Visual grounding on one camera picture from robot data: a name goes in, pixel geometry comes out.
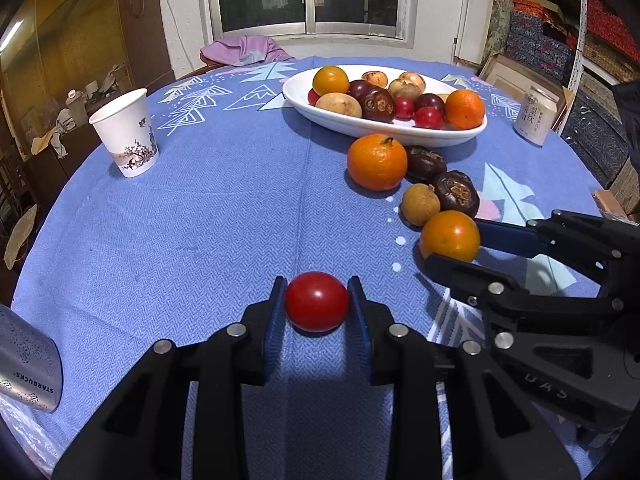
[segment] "white paper cup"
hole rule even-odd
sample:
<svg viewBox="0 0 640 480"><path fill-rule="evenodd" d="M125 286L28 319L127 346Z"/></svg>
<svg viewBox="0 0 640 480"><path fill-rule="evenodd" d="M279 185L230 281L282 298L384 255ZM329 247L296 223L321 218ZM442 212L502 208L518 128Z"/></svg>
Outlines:
<svg viewBox="0 0 640 480"><path fill-rule="evenodd" d="M100 140L124 176L145 173L158 160L158 145L146 104L146 88L139 88L105 104L89 118Z"/></svg>

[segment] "orange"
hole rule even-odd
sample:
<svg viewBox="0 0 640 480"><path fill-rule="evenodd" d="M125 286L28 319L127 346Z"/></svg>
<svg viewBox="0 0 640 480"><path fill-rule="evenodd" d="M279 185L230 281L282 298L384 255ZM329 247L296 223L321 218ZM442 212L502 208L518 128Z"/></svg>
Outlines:
<svg viewBox="0 0 640 480"><path fill-rule="evenodd" d="M460 130L470 130L482 124L484 103L472 90L456 90L444 103L444 114Z"/></svg>
<svg viewBox="0 0 640 480"><path fill-rule="evenodd" d="M349 89L349 78L339 66L323 66L316 72L312 85L320 97L332 92L346 94Z"/></svg>
<svg viewBox="0 0 640 480"><path fill-rule="evenodd" d="M431 218L420 233L420 253L432 253L471 262L480 249L480 231L472 218L460 211L443 211Z"/></svg>
<svg viewBox="0 0 640 480"><path fill-rule="evenodd" d="M363 188L387 191L406 174L406 151L393 137L370 134L360 137L347 152L347 171Z"/></svg>

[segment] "plastic bag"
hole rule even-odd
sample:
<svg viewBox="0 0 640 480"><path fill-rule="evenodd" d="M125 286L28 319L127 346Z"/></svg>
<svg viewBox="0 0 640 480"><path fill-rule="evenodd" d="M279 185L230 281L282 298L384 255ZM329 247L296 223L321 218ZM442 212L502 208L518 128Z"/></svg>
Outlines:
<svg viewBox="0 0 640 480"><path fill-rule="evenodd" d="M51 478L64 449L34 420L27 406L3 394L0 394L0 416L35 466Z"/></svg>

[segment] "red tomato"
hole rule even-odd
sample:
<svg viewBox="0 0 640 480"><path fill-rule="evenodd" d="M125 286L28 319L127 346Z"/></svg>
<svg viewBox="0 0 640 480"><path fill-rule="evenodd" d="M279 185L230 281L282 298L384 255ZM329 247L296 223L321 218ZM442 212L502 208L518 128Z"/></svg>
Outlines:
<svg viewBox="0 0 640 480"><path fill-rule="evenodd" d="M305 332L327 332L344 321L349 295L344 285L324 272L305 272L287 287L287 315Z"/></svg>
<svg viewBox="0 0 640 480"><path fill-rule="evenodd" d="M415 113L415 125L418 128L441 129L444 123L442 114L433 106L424 106Z"/></svg>
<svg viewBox="0 0 640 480"><path fill-rule="evenodd" d="M414 114L414 102L406 96L396 97L396 119L408 121Z"/></svg>
<svg viewBox="0 0 640 480"><path fill-rule="evenodd" d="M316 91L313 88L309 90L309 93L306 95L306 100L309 101L309 104L312 106L316 106L319 98L320 96L316 94Z"/></svg>

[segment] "round table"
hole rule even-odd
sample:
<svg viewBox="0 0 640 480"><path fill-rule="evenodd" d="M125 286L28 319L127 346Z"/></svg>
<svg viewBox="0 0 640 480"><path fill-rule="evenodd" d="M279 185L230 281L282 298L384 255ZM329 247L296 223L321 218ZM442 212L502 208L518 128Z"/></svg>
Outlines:
<svg viewBox="0 0 640 480"><path fill-rule="evenodd" d="M66 184L20 275L13 308L62 356L59 409L33 413L62 447L155 340L207 339L267 298L278 274L323 270L343 283L358 275L368 298L430 340L483 341L481 314L418 271L419 232L398 216L409 184L389 194L359 189L345 172L353 139L311 123L282 97L288 77L328 64L414 70L479 93L486 130L439 150L476 184L479 217L524 225L553 208L598 214L591 192L599 186L572 149L553 134L542 148L523 140L513 130L519 104L463 68L313 57L176 82L149 96L155 166L126 179L98 147ZM482 250L478 262L536 293L597 290L546 257ZM244 389L252 479L384 478L392 394L367 385L344 351L347 337L344 327L305 338L287 326L270 383ZM593 450L575 443L574 424L544 413L585 475ZM442 439L450 478L446 428ZM188 441L185 450L187 470Z"/></svg>

